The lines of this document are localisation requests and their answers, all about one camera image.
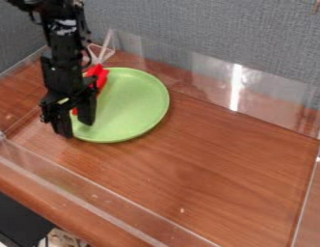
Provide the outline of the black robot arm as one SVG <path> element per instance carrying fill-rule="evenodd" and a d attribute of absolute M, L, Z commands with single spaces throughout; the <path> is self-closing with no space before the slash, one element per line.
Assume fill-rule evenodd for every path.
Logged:
<path fill-rule="evenodd" d="M 96 109 L 96 76 L 83 77 L 91 61 L 83 64 L 83 53 L 91 58 L 87 43 L 89 29 L 83 0 L 4 0 L 28 13 L 33 23 L 43 27 L 48 51 L 40 64 L 47 94 L 40 99 L 43 123 L 53 132 L 71 138 L 69 111 L 77 110 L 77 120 L 92 125 Z"/>

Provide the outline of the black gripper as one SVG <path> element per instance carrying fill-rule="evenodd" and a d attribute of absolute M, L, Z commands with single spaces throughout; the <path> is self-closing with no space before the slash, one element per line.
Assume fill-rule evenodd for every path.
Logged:
<path fill-rule="evenodd" d="M 40 58 L 41 72 L 47 94 L 40 100 L 41 119 L 51 123 L 53 132 L 69 139 L 72 125 L 68 112 L 72 108 L 71 96 L 83 86 L 81 56 L 75 59 L 57 60 L 53 56 Z M 83 96 L 77 103 L 77 120 L 85 125 L 95 121 L 95 94 Z"/>

